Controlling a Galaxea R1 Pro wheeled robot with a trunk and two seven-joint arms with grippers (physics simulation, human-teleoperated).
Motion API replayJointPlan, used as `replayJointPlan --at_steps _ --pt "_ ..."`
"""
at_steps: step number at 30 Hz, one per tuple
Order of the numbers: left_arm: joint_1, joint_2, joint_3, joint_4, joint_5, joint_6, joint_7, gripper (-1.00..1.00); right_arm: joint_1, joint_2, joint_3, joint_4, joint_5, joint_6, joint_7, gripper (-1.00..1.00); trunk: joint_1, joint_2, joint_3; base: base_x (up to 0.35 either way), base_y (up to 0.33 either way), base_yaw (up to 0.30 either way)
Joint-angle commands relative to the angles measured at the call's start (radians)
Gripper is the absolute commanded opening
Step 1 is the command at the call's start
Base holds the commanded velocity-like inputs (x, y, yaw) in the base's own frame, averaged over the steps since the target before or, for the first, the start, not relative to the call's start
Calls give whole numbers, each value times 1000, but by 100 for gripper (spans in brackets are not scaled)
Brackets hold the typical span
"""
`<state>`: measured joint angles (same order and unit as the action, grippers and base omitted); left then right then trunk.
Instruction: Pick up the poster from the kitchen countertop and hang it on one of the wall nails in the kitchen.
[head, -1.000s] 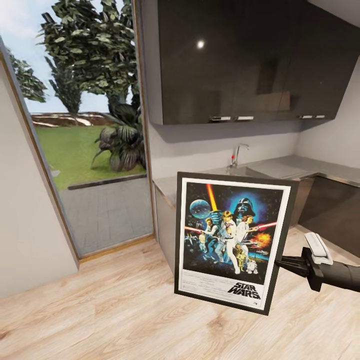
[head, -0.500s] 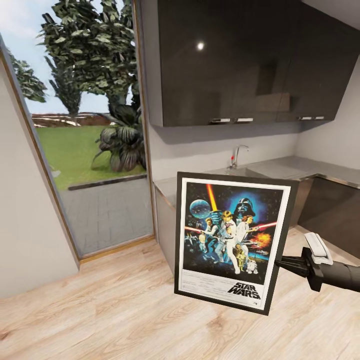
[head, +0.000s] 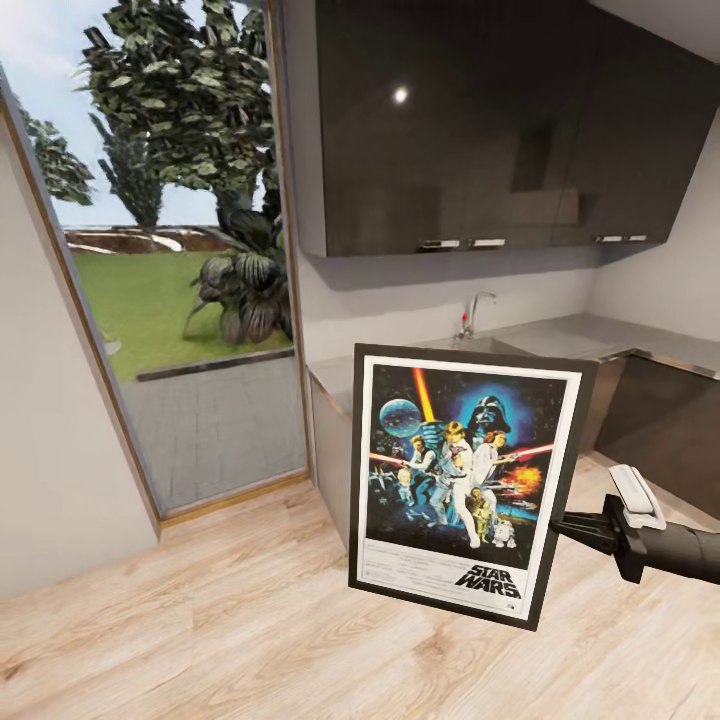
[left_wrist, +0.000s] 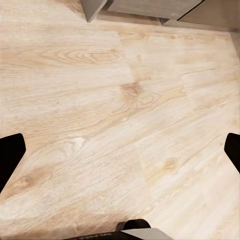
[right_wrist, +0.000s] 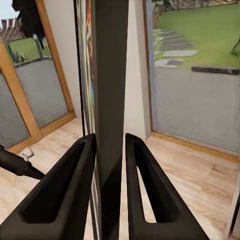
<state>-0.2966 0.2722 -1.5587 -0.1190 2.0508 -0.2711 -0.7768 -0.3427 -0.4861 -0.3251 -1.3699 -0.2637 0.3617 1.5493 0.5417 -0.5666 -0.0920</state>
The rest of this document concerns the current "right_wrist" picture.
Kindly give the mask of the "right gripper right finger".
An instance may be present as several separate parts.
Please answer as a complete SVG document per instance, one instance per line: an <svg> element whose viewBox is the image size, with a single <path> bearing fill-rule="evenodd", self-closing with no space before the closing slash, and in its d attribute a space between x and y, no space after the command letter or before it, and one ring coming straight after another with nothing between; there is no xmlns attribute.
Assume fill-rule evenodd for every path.
<svg viewBox="0 0 240 240"><path fill-rule="evenodd" d="M145 142L125 135L129 240L210 240ZM137 167L156 223L145 220Z"/></svg>

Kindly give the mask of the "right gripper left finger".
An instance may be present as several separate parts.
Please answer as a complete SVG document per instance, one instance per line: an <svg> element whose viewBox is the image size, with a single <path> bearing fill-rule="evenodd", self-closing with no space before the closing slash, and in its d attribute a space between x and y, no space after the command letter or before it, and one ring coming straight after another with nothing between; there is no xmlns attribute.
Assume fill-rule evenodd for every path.
<svg viewBox="0 0 240 240"><path fill-rule="evenodd" d="M96 135L79 138L0 224L0 240L84 240Z"/></svg>

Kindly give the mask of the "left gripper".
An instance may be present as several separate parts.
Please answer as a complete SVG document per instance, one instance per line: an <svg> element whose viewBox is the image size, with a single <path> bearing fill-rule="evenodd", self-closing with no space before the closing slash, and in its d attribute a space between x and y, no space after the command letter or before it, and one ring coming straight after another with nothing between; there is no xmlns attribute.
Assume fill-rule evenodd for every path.
<svg viewBox="0 0 240 240"><path fill-rule="evenodd" d="M9 153L3 160L1 168L13 172L17 176L29 176L35 179L42 179L45 174L32 166L30 161L25 159L19 154Z"/></svg>

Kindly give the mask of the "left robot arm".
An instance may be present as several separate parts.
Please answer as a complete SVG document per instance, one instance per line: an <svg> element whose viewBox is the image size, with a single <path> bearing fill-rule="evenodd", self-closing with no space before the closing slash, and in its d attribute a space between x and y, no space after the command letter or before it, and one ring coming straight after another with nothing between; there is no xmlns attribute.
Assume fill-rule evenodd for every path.
<svg viewBox="0 0 240 240"><path fill-rule="evenodd" d="M35 155L34 151L27 147L21 153L15 154L5 149L0 144L0 167L13 172L17 176L29 176L35 179L42 179L45 174L32 166L29 158Z"/></svg>

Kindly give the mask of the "poster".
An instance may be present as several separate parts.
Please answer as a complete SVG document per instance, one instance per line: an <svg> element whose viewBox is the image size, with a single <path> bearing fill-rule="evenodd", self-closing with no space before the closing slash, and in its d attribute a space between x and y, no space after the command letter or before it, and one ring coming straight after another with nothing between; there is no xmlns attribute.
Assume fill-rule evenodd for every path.
<svg viewBox="0 0 240 240"><path fill-rule="evenodd" d="M94 240L119 240L129 0L73 0L83 137L95 134Z"/></svg>

